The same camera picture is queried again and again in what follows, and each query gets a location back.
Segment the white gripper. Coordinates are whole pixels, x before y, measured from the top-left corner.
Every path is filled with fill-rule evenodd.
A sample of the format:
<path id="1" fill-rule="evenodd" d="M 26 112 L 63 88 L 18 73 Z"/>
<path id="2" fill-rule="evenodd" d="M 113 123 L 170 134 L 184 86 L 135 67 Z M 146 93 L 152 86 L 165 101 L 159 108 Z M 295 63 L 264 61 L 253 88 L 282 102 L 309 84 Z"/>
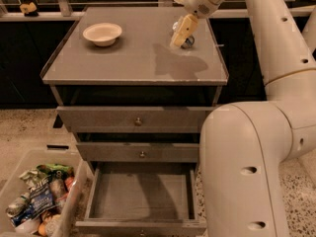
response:
<path id="1" fill-rule="evenodd" d="M 225 0 L 173 0 L 184 5 L 190 13 L 181 17 L 174 24 L 174 33 L 171 37 L 171 47 L 181 47 L 186 39 L 197 29 L 198 18 L 207 18 L 214 13 Z"/>

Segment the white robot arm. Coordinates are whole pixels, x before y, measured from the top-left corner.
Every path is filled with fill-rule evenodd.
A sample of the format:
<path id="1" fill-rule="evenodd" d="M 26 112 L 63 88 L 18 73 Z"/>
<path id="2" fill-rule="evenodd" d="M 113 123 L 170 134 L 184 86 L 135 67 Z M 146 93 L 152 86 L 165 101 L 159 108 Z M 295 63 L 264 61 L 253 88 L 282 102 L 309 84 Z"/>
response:
<path id="1" fill-rule="evenodd" d="M 225 0 L 174 0 L 188 14 L 180 46 Z M 245 0 L 267 98 L 223 105 L 206 118 L 199 159 L 209 237 L 289 237 L 281 162 L 316 148 L 316 26 L 303 29 L 284 0 Z"/>

